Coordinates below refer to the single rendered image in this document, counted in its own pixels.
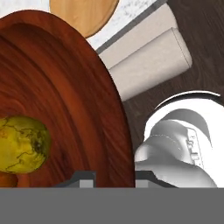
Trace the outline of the white round object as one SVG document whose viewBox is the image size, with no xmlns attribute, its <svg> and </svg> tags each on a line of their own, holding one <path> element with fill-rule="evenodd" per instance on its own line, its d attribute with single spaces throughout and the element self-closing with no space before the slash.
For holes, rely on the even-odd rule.
<svg viewBox="0 0 224 224">
<path fill-rule="evenodd" d="M 205 90 L 175 94 L 146 121 L 135 170 L 178 188 L 224 188 L 224 103 Z"/>
</svg>

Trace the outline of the beige drawer front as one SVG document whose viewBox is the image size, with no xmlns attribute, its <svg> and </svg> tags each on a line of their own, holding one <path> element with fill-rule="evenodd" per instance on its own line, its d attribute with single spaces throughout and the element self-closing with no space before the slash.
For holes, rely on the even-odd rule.
<svg viewBox="0 0 224 224">
<path fill-rule="evenodd" d="M 96 51 L 110 69 L 163 32 L 177 27 L 168 0 L 157 0 Z"/>
</svg>

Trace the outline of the red-brown wooden plate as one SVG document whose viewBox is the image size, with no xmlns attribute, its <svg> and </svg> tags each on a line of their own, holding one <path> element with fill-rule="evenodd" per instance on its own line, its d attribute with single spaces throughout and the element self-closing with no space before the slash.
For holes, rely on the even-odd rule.
<svg viewBox="0 0 224 224">
<path fill-rule="evenodd" d="M 130 130 L 109 71 L 68 23 L 40 10 L 0 18 L 0 117 L 40 120 L 50 157 L 18 178 L 20 187 L 56 186 L 81 171 L 98 187 L 135 184 Z"/>
</svg>

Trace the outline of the light wooden plate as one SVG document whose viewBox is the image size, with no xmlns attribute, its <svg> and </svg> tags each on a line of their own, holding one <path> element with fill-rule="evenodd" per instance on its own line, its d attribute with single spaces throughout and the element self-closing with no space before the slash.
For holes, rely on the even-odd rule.
<svg viewBox="0 0 224 224">
<path fill-rule="evenodd" d="M 120 0 L 49 0 L 50 12 L 66 21 L 83 37 L 100 31 L 111 19 Z"/>
</svg>

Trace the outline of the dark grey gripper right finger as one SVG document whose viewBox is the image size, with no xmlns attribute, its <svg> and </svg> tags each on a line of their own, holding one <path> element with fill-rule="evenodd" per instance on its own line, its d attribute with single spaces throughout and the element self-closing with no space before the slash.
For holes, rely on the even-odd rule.
<svg viewBox="0 0 224 224">
<path fill-rule="evenodd" d="M 158 179 L 152 171 L 136 171 L 136 188 L 175 188 L 163 180 Z"/>
</svg>

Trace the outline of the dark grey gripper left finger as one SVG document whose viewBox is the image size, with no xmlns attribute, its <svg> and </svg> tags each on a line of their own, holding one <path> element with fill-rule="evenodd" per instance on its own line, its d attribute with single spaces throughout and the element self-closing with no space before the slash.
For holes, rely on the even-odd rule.
<svg viewBox="0 0 224 224">
<path fill-rule="evenodd" d="M 57 184 L 56 187 L 94 188 L 95 187 L 95 172 L 94 171 L 76 171 L 70 179 Z"/>
</svg>

